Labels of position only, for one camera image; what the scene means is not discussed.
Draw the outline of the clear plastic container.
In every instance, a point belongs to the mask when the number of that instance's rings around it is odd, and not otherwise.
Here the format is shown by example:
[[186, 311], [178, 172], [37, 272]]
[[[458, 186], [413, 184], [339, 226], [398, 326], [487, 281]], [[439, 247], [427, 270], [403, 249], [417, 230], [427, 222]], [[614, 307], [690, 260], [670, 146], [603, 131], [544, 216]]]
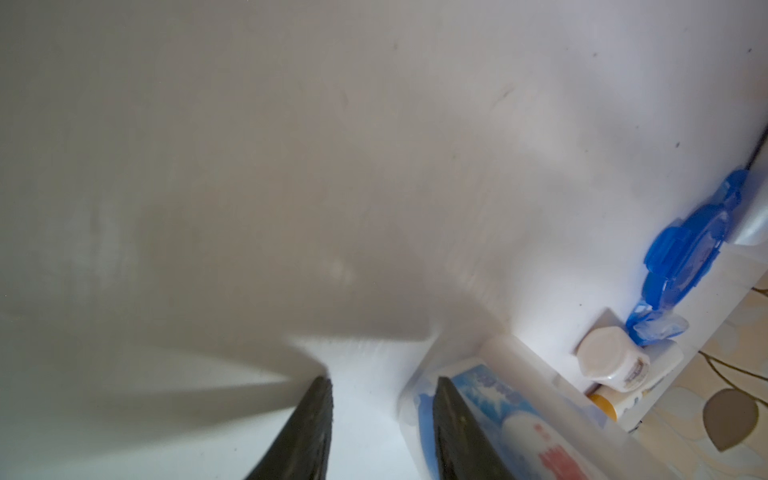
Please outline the clear plastic container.
[[433, 405], [456, 387], [492, 454], [516, 479], [672, 479], [674, 473], [513, 336], [440, 335], [406, 384], [398, 420], [417, 470], [437, 479]]

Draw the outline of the white bottle angled gold cap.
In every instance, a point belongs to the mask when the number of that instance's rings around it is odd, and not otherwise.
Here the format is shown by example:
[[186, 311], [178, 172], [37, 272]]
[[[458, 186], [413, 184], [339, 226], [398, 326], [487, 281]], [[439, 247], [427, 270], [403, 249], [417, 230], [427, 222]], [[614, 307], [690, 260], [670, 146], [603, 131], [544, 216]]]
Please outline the white bottle angled gold cap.
[[650, 366], [647, 372], [641, 375], [640, 382], [633, 385], [628, 392], [600, 386], [588, 396], [608, 418], [615, 422], [643, 400], [684, 358], [683, 350], [678, 343], [669, 339], [647, 346], [645, 353], [650, 359]]

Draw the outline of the toothpaste tube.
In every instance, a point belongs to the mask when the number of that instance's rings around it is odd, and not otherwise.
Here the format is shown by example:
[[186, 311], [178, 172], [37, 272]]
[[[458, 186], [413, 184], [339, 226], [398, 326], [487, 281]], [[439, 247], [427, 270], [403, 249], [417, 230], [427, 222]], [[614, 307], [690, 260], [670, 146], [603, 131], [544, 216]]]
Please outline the toothpaste tube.
[[487, 365], [478, 363], [449, 378], [516, 478], [605, 477], [519, 391], [504, 383]]

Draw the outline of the blue toothbrush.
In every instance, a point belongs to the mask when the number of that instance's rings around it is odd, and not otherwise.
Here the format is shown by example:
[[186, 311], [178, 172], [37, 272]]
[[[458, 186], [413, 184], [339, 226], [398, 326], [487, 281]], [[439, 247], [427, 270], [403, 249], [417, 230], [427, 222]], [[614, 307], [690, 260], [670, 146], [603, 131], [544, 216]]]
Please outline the blue toothbrush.
[[433, 418], [434, 395], [421, 393], [414, 399], [417, 414], [417, 429], [420, 450], [428, 472], [428, 478], [439, 480], [439, 465]]

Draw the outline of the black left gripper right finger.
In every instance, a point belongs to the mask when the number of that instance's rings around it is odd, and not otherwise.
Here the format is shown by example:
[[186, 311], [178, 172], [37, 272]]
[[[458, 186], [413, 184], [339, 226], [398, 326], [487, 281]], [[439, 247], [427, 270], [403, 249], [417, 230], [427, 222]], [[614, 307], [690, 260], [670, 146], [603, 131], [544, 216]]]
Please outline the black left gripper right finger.
[[437, 382], [433, 424], [440, 479], [514, 479], [447, 377]]

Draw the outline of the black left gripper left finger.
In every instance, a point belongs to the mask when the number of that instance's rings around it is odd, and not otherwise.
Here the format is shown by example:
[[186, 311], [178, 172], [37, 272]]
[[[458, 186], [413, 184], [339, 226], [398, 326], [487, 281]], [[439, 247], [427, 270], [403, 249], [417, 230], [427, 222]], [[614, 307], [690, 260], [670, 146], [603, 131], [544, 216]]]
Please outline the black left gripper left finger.
[[318, 376], [246, 479], [325, 479], [332, 424], [332, 382]]

